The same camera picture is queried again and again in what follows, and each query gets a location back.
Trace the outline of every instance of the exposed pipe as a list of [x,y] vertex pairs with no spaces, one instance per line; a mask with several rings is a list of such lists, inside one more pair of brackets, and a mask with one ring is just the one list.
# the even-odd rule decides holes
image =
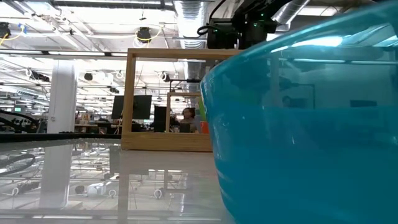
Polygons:
[[[177,25],[180,37],[197,37],[197,29],[206,24],[207,2],[175,1],[175,10],[178,14]],[[203,49],[205,43],[200,40],[181,41],[183,49]],[[205,74],[202,63],[184,62],[185,79],[201,79]],[[197,85],[189,85],[188,91],[198,91]]]
[[[273,21],[281,25],[290,24],[297,14],[310,2],[310,0],[293,0],[280,8],[272,17]],[[290,26],[283,27],[277,31],[289,31]]]

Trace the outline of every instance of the yellow cable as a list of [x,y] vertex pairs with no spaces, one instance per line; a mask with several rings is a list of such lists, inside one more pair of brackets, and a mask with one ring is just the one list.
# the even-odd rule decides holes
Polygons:
[[151,38],[148,38],[148,39],[139,38],[139,37],[137,36],[137,33],[138,33],[138,31],[137,31],[137,32],[136,32],[136,38],[139,39],[139,40],[143,40],[143,41],[152,40],[153,38],[156,38],[156,37],[160,34],[160,32],[162,31],[162,29],[163,29],[163,27],[159,27],[158,33],[157,33],[154,37],[151,37]]
[[2,43],[4,42],[4,40],[8,37],[8,34],[4,35],[4,37],[1,39],[0,41],[0,46],[2,45]]
[[24,27],[23,26],[21,26],[21,32],[18,34],[18,35],[16,35],[15,37],[13,37],[13,38],[8,38],[8,39],[5,39],[5,40],[15,40],[15,39],[17,39],[19,36],[21,36],[21,34],[24,32]]

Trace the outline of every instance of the person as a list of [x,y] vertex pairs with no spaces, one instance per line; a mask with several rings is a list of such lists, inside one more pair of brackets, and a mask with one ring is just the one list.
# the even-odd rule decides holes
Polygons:
[[189,124],[190,125],[190,131],[194,133],[197,130],[197,127],[195,125],[195,109],[193,108],[185,108],[182,111],[182,115],[184,115],[184,119],[180,121],[182,124]]

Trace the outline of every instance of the green object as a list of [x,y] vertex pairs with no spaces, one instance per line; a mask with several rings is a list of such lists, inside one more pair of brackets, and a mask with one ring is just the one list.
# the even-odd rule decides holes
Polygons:
[[197,98],[197,102],[199,104],[200,116],[202,121],[207,121],[206,119],[206,112],[205,112],[205,105],[203,105],[203,100],[201,97]]

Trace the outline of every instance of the wooden frame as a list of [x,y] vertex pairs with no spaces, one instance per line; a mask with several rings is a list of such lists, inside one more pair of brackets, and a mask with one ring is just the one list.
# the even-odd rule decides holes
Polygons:
[[[121,147],[124,150],[211,152],[209,134],[131,132],[137,58],[227,59],[240,50],[216,49],[129,49],[127,52]],[[200,93],[168,93],[166,127],[170,126],[171,96],[200,96]]]
[[170,112],[172,96],[201,96],[200,93],[167,93],[167,109],[166,109],[166,133],[170,132]]

